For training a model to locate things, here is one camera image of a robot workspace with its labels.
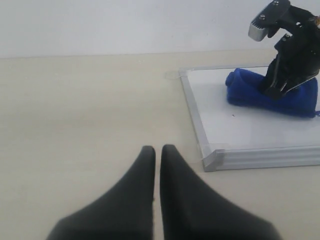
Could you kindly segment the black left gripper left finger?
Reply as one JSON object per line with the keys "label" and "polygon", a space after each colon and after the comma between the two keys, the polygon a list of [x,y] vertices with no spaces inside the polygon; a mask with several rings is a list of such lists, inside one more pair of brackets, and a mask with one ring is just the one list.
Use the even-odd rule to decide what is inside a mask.
{"label": "black left gripper left finger", "polygon": [[62,218],[49,240],[152,240],[156,153],[143,146],[124,176],[105,194]]}

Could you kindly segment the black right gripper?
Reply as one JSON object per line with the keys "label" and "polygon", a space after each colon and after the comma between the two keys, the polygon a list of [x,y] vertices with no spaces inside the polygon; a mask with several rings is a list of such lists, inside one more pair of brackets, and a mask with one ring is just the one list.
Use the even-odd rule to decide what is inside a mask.
{"label": "black right gripper", "polygon": [[261,93],[278,100],[291,90],[315,78],[320,72],[319,18],[291,5],[278,26],[291,34],[276,45],[276,57],[261,82]]}

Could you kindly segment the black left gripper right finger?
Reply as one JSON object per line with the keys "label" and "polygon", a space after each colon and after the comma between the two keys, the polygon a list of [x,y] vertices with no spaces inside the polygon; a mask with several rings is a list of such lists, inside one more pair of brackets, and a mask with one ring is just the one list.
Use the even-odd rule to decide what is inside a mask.
{"label": "black left gripper right finger", "polygon": [[274,225],[207,185],[172,144],[161,152],[160,204],[166,240],[277,240]]}

